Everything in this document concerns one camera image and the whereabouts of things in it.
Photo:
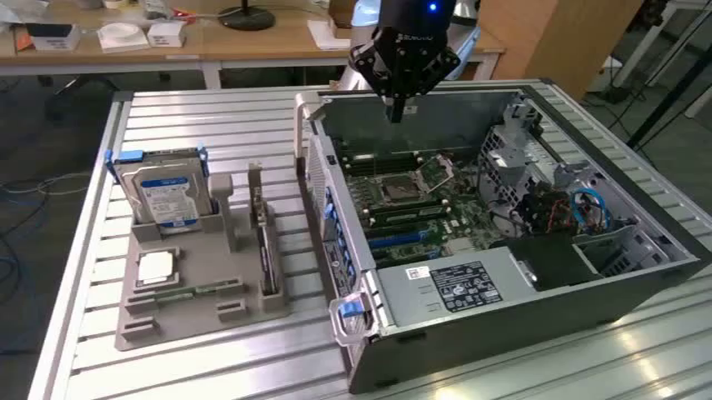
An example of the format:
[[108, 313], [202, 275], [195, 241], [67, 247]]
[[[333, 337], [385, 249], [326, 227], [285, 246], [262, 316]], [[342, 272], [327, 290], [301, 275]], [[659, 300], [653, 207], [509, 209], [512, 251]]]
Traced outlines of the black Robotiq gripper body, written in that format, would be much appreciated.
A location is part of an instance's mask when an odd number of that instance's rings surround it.
[[396, 55], [398, 49], [449, 46], [448, 30], [453, 11], [454, 3], [452, 1], [382, 2], [375, 47], [393, 73], [393, 95], [396, 95]]

